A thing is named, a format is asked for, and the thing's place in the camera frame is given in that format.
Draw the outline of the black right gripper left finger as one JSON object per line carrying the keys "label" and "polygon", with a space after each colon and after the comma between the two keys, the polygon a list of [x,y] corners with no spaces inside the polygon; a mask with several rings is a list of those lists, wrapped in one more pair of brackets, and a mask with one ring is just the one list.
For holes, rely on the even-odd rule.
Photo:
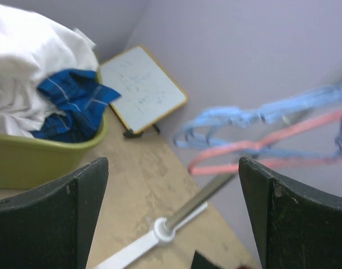
{"label": "black right gripper left finger", "polygon": [[85,268],[108,176],[100,157],[0,200],[0,268]]}

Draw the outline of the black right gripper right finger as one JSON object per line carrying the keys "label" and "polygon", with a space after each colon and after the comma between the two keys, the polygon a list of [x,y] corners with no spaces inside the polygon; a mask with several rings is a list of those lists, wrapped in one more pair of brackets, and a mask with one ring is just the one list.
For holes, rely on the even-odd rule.
{"label": "black right gripper right finger", "polygon": [[248,157],[238,171],[262,268],[342,268],[342,197]]}

